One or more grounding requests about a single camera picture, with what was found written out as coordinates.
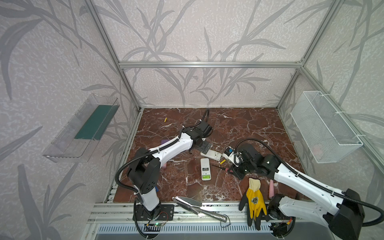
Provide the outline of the red white remote control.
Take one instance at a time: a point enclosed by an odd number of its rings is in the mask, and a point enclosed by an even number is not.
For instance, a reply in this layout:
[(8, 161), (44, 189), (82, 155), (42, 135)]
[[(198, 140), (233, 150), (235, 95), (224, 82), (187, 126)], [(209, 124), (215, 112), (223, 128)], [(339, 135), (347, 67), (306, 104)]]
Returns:
[(210, 175), (212, 178), (210, 160), (208, 158), (201, 159), (201, 174), (202, 176)]

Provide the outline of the pink handled screwdriver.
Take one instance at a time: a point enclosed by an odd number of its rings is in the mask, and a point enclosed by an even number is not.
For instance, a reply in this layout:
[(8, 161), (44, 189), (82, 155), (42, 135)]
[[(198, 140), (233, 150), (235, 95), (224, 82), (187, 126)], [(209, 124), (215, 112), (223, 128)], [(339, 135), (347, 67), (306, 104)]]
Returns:
[(219, 168), (219, 169), (225, 171), (228, 174), (231, 174), (231, 175), (233, 174), (233, 170), (231, 170), (230, 168), (225, 168), (225, 167), (215, 166), (215, 165), (213, 165), (213, 167)]

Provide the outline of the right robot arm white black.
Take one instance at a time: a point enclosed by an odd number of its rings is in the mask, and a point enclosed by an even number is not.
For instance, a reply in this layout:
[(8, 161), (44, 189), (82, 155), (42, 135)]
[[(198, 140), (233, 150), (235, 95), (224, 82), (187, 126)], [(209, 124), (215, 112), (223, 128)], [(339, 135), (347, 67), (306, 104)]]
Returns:
[(357, 192), (329, 187), (294, 169), (274, 151), (262, 156), (248, 141), (241, 140), (233, 150), (227, 148), (233, 162), (229, 173), (240, 180), (246, 174), (258, 174), (310, 198), (307, 202), (276, 195), (266, 205), (260, 191), (260, 180), (249, 178), (249, 188), (239, 205), (240, 210), (248, 206), (248, 226), (254, 225), (259, 230), (262, 219), (301, 218), (328, 227), (342, 240), (357, 240), (363, 227), (383, 222), (383, 209), (361, 201)]

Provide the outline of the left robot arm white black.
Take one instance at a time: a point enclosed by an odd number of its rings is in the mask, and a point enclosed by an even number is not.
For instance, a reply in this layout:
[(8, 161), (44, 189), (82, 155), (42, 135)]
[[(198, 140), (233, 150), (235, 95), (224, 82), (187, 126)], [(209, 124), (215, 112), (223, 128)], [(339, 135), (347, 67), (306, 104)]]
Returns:
[(151, 219), (158, 217), (161, 212), (161, 203), (155, 190), (161, 167), (185, 151), (196, 149), (206, 154), (210, 150), (212, 144), (205, 141), (213, 132), (213, 127), (208, 123), (209, 114), (210, 110), (205, 110), (196, 124), (183, 127), (170, 141), (151, 149), (139, 149), (132, 160), (117, 170), (116, 184), (133, 191)]

